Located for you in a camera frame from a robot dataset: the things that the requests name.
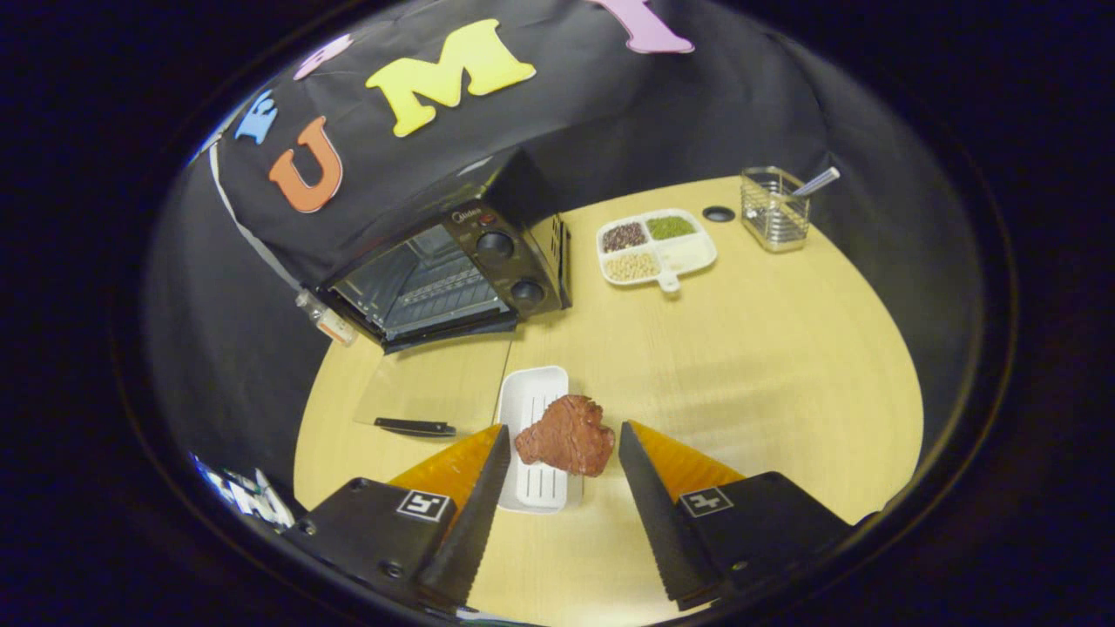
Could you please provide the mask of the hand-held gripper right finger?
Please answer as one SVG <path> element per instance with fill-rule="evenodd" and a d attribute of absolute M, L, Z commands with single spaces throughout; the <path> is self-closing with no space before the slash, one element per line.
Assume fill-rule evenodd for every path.
<path fill-rule="evenodd" d="M 637 421 L 622 425 L 618 459 L 680 610 L 768 592 L 853 532 L 784 474 L 745 476 Z"/>

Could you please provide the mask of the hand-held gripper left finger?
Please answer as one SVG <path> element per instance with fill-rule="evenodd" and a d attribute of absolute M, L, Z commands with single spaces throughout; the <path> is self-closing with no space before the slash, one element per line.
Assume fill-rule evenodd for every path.
<path fill-rule="evenodd" d="M 458 610 L 469 601 L 508 467 L 510 430 L 489 426 L 389 481 L 347 481 L 283 536 L 392 602 Z"/>

